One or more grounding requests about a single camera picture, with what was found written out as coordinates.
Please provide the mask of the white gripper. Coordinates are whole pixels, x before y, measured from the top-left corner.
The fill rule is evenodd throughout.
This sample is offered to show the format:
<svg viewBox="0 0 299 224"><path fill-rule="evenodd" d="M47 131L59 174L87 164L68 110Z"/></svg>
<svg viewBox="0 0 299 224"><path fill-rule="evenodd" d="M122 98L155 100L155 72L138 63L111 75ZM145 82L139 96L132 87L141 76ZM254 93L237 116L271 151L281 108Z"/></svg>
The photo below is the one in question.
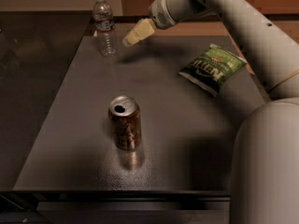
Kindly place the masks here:
<svg viewBox="0 0 299 224"><path fill-rule="evenodd" d="M168 11L166 0L155 0L149 7L149 17L150 19L141 19L126 35L122 40L124 46L130 47L148 38L155 33L156 27L168 29L177 24Z"/></svg>

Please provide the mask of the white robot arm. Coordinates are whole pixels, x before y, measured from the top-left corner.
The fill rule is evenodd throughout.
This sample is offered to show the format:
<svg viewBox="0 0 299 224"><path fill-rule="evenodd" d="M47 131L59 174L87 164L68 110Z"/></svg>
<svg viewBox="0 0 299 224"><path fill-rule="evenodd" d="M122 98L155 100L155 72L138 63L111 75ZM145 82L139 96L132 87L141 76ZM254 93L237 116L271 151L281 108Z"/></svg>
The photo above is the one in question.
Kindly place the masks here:
<svg viewBox="0 0 299 224"><path fill-rule="evenodd" d="M299 224L299 44L246 0L155 0L150 25L123 40L214 12L270 97L238 130L230 181L230 224Z"/></svg>

